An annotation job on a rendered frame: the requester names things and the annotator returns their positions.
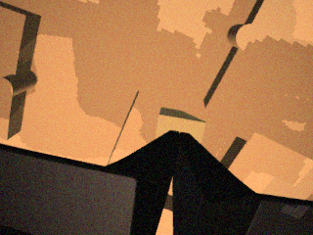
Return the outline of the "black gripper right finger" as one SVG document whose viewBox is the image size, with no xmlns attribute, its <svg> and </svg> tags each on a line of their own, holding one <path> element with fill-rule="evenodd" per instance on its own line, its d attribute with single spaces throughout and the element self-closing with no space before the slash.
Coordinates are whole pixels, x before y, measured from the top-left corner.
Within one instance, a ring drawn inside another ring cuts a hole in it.
<svg viewBox="0 0 313 235">
<path fill-rule="evenodd" d="M 180 132 L 172 235 L 313 235 L 313 200 L 255 193 L 195 137 Z"/>
</svg>

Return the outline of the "olive-tan cube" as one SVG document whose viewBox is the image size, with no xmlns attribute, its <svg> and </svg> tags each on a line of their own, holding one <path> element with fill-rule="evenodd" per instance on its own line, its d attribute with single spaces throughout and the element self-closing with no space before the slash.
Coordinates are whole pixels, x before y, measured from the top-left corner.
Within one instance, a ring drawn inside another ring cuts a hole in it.
<svg viewBox="0 0 313 235">
<path fill-rule="evenodd" d="M 156 138 L 171 129 L 177 130 L 179 133 L 189 133 L 201 143 L 205 124 L 206 121 L 184 113 L 184 111 L 160 107 L 159 114 L 157 114 Z"/>
</svg>

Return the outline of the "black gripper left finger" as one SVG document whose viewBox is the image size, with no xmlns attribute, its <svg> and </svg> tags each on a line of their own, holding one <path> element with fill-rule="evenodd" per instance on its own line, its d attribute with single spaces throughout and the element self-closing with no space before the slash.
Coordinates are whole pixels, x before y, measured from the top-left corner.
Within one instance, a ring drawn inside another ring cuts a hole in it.
<svg viewBox="0 0 313 235">
<path fill-rule="evenodd" d="M 0 144 L 0 224 L 34 235 L 157 235 L 179 132 L 109 165 Z"/>
</svg>

